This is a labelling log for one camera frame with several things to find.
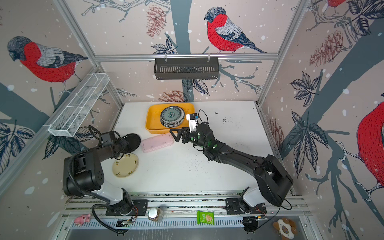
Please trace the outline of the black round plate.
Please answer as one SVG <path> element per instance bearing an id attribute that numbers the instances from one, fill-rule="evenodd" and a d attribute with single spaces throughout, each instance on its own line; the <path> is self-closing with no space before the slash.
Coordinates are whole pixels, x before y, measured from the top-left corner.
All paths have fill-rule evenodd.
<path id="1" fill-rule="evenodd" d="M 123 150 L 123 154 L 134 152 L 141 144 L 140 136 L 134 133 L 125 135 L 123 139 L 128 142 L 128 145 Z"/>

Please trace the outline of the teal patterned plate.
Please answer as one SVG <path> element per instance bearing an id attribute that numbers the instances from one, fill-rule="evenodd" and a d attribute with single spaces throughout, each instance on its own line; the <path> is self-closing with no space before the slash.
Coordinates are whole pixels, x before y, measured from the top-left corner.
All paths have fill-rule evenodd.
<path id="1" fill-rule="evenodd" d="M 165 123 L 178 123 L 182 122 L 185 118 L 185 112 L 178 106 L 170 106 L 161 112 L 161 121 Z"/>

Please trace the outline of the large orange sunburst plate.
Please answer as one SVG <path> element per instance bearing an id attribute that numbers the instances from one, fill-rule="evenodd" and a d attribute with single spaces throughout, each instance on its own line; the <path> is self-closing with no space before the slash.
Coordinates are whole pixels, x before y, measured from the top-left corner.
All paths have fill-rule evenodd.
<path id="1" fill-rule="evenodd" d="M 178 126 L 180 126 L 183 123 L 184 119 L 175 120 L 175 121 L 160 119 L 160 121 L 164 127 L 169 128 L 169 129 L 174 129 L 174 128 L 177 128 Z"/>

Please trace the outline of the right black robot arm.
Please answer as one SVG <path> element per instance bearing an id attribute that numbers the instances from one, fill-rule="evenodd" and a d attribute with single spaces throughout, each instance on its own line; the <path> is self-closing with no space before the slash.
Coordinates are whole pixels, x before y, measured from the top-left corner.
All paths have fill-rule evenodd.
<path id="1" fill-rule="evenodd" d="M 176 142 L 201 147 L 209 161 L 233 166 L 253 176 L 263 198 L 276 207 L 283 204 L 293 185 L 292 177 L 275 156 L 258 157 L 235 150 L 217 140 L 207 122 L 197 125 L 193 132 L 184 127 L 170 129 L 170 133 Z"/>

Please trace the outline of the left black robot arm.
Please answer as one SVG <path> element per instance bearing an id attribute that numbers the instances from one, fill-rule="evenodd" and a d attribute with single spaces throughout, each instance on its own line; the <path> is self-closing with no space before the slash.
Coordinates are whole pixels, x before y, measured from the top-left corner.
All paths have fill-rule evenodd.
<path id="1" fill-rule="evenodd" d="M 99 145 L 64 160 L 63 191 L 67 196 L 89 196 L 106 202 L 132 204 L 128 192 L 105 180 L 101 162 L 122 155 L 128 142 L 115 132 L 101 134 Z"/>

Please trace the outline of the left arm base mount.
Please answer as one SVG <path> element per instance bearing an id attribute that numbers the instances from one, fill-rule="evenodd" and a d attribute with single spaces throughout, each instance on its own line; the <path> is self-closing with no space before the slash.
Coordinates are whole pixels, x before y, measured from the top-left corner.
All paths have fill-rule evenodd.
<path id="1" fill-rule="evenodd" d="M 148 200 L 139 199 L 126 203 L 124 200 L 108 206 L 106 216 L 145 216 L 148 207 Z"/>

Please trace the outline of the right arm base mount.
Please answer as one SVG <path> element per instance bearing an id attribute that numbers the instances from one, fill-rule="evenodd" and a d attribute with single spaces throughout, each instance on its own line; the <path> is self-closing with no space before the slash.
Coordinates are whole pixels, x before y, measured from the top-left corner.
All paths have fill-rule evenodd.
<path id="1" fill-rule="evenodd" d="M 267 210 L 264 203 L 258 204 L 255 207 L 249 206 L 241 198 L 225 199 L 224 210 L 228 215 L 266 215 Z"/>

